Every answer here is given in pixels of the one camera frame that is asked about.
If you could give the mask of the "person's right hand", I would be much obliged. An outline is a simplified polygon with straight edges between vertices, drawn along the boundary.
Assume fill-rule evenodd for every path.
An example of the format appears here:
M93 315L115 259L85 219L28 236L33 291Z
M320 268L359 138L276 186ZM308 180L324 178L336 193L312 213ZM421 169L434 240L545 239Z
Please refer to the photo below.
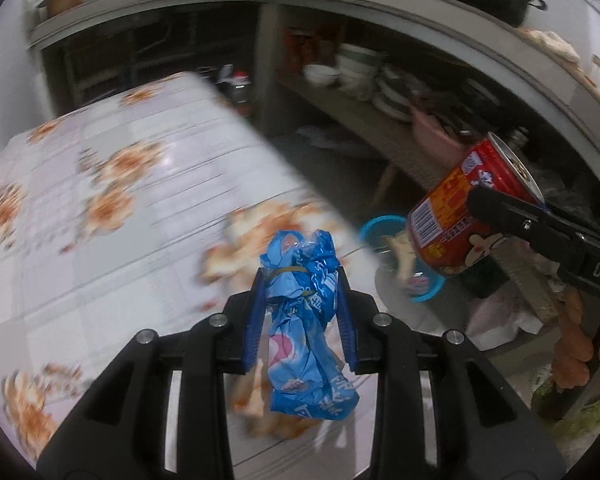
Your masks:
M552 377L559 388L568 390L584 387L590 381L588 362L593 359L594 344L581 327L584 304L580 292L568 287L564 298L565 304L559 315L560 339L554 347Z

